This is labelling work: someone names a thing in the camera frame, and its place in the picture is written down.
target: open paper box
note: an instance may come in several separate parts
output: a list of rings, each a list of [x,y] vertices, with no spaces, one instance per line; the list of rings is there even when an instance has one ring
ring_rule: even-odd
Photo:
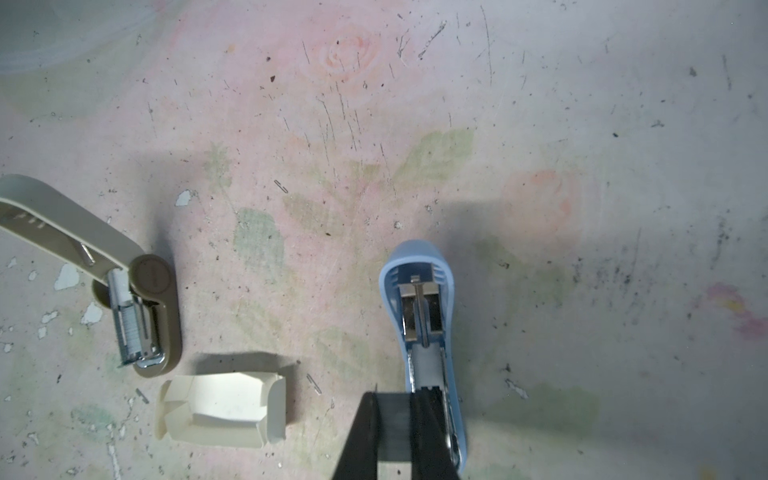
[[[286,438],[286,380],[276,373],[181,375],[165,382],[155,435],[225,447],[263,447]]]

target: table surface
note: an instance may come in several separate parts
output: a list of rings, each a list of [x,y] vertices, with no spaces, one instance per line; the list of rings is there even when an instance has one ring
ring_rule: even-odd
[[[284,372],[290,423],[156,439],[170,376],[117,368],[86,276],[0,234],[0,477],[328,478],[360,396],[402,389],[377,279],[412,238],[456,278],[463,478],[765,475],[765,2],[0,12],[0,174],[172,260],[171,375]]]

